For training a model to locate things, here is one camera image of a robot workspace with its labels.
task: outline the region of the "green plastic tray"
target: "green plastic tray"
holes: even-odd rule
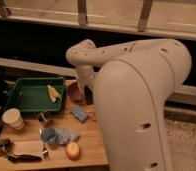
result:
[[[52,103],[49,98],[47,85],[53,86],[61,98]],[[22,114],[49,111],[58,113],[64,102],[64,78],[20,78],[10,94],[5,110],[18,108]]]

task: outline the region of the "paper cup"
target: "paper cup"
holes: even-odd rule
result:
[[[10,125],[15,129],[21,129],[24,127],[24,121],[21,113],[16,108],[11,108],[5,111],[2,116],[2,120],[4,123]]]

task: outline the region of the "wooden board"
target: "wooden board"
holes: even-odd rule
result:
[[[0,157],[0,170],[34,170],[47,168],[67,168],[80,166],[107,165],[108,161],[103,146],[102,136],[98,129],[97,122],[88,119],[85,123],[80,123],[70,114],[70,109],[76,105],[69,97],[66,97],[64,109],[53,119],[52,127],[68,128],[80,133],[78,143],[82,149],[81,157],[72,161],[65,154],[65,148],[56,148],[47,145],[49,158],[38,163],[17,163],[13,164],[5,158]],[[93,106],[86,106],[81,103],[85,111],[94,113]],[[25,127],[21,131],[5,125],[0,138],[10,138],[14,143],[13,152],[15,154],[32,154],[42,156],[42,141],[39,136],[41,124],[34,118],[24,118]]]

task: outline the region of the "dark background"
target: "dark background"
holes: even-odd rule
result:
[[[150,38],[156,37],[0,20],[0,57],[72,67],[65,52],[84,39],[100,47]],[[180,41],[189,49],[193,63],[185,84],[196,86],[196,41]]]

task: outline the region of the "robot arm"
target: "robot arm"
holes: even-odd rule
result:
[[[94,105],[110,169],[172,171],[163,109],[167,97],[189,74],[188,50],[173,39],[103,48],[87,42],[70,48],[67,59],[80,68],[79,80],[94,87]],[[102,66],[96,78],[82,74],[89,73],[92,66]]]

